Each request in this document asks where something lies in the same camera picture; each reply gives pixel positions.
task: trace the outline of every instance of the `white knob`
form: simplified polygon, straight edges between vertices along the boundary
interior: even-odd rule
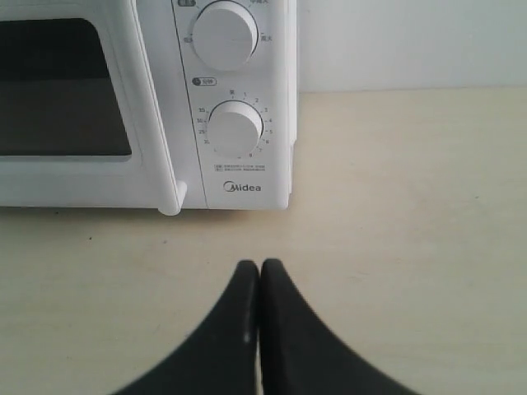
[[[236,2],[214,2],[206,7],[192,33],[196,54],[209,67],[233,71],[250,59],[258,43],[253,16]]]
[[[264,122],[258,111],[241,101],[226,101],[211,113],[207,137],[222,156],[248,155],[258,144]]]

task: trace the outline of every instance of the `white microwave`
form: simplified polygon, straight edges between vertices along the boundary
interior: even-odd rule
[[[0,0],[0,206],[280,209],[296,0]]]

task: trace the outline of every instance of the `microwave window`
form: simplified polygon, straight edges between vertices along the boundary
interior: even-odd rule
[[[95,27],[0,21],[0,156],[132,154]]]

